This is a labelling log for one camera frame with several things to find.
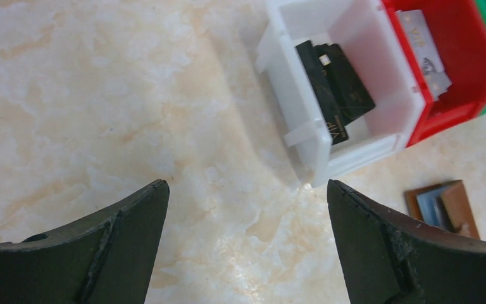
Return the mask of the brown leather card holder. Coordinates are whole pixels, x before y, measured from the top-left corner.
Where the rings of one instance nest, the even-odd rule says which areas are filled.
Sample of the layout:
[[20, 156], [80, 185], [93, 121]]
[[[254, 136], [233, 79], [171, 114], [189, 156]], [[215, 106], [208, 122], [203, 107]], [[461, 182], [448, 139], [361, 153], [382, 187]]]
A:
[[462, 180], [451, 180], [404, 192], [411, 217], [442, 230], [480, 239]]

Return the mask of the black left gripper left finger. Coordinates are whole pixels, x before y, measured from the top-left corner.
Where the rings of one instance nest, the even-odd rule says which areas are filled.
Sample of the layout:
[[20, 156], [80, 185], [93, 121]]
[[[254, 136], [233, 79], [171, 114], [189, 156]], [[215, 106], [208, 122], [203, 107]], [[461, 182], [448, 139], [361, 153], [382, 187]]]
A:
[[0, 243], [0, 303], [144, 303], [169, 195], [156, 180], [74, 222]]

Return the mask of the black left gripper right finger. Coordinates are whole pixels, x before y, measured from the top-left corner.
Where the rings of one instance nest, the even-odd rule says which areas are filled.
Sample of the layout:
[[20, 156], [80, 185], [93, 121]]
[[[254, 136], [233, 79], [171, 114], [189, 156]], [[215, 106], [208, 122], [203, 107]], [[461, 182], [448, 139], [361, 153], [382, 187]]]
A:
[[381, 205], [339, 180], [327, 185], [351, 303], [486, 303], [486, 241]]

